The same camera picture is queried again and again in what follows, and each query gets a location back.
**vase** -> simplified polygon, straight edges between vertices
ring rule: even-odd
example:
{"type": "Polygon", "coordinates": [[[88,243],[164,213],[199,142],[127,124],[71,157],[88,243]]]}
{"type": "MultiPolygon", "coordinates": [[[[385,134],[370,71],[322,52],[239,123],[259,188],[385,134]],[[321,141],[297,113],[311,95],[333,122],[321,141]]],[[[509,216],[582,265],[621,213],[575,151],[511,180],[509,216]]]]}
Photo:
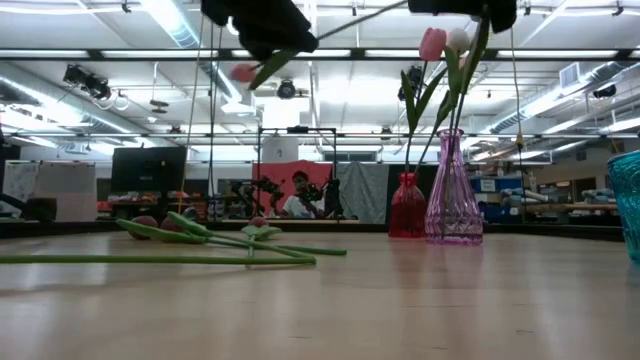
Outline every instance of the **vase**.
{"type": "Polygon", "coordinates": [[[640,263],[640,151],[613,157],[607,165],[629,257],[640,263]]]}
{"type": "Polygon", "coordinates": [[[460,152],[462,130],[440,131],[440,165],[425,218],[427,242],[482,244],[482,217],[460,152]]]}
{"type": "Polygon", "coordinates": [[[400,173],[400,187],[391,200],[391,223],[389,237],[424,239],[424,213],[427,201],[418,189],[418,175],[400,173]]]}

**tulip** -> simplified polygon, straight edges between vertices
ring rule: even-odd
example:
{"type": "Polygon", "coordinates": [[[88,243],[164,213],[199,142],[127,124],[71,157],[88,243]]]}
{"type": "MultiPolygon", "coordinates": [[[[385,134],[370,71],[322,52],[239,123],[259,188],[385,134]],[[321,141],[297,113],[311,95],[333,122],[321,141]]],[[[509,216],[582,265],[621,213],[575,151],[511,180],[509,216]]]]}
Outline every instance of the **tulip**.
{"type": "Polygon", "coordinates": [[[447,44],[447,33],[442,29],[428,28],[420,42],[420,58],[424,61],[438,61],[447,44]]]}
{"type": "Polygon", "coordinates": [[[256,77],[254,66],[238,64],[231,69],[231,79],[239,82],[252,82],[256,77]]]}
{"type": "Polygon", "coordinates": [[[447,47],[451,50],[457,52],[458,54],[462,54],[465,51],[469,50],[469,45],[471,45],[471,40],[469,40],[469,35],[467,32],[462,29],[453,29],[449,32],[447,36],[447,47]]]}

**pink vase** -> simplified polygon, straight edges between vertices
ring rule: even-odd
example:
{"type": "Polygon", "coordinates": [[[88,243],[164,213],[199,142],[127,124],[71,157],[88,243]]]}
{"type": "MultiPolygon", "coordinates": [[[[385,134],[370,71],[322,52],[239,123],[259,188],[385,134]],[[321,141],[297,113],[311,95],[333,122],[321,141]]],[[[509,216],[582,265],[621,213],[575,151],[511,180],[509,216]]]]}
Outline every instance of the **pink vase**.
{"type": "Polygon", "coordinates": [[[453,136],[449,130],[438,133],[440,166],[425,217],[427,242],[431,244],[482,244],[482,217],[462,161],[461,135],[462,130],[453,136]]]}
{"type": "Polygon", "coordinates": [[[400,187],[391,200],[391,223],[389,237],[424,239],[424,214],[427,201],[418,189],[418,175],[400,173],[400,187]]]}

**red tulip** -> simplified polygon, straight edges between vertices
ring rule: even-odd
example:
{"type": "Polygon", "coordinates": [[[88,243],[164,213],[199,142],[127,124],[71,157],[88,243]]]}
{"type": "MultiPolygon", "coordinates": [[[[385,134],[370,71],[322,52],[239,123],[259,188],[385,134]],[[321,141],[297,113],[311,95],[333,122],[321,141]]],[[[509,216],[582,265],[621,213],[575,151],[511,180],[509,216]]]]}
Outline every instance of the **red tulip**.
{"type": "Polygon", "coordinates": [[[420,58],[424,61],[440,60],[446,44],[446,31],[442,29],[428,28],[420,42],[420,58]]]}
{"type": "Polygon", "coordinates": [[[256,77],[253,65],[238,64],[231,69],[231,79],[239,82],[252,82],[256,77]]]}

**man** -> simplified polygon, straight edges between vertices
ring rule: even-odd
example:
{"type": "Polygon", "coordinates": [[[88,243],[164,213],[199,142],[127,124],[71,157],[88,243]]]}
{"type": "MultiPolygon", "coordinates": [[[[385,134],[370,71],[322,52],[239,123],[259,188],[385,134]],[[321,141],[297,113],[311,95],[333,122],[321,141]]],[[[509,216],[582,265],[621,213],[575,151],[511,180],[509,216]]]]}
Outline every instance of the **man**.
{"type": "Polygon", "coordinates": [[[282,210],[278,210],[276,198],[271,196],[271,207],[276,215],[301,219],[321,219],[324,217],[324,198],[308,202],[301,195],[309,190],[309,175],[302,171],[293,174],[293,185],[296,193],[289,196],[282,210]]]}

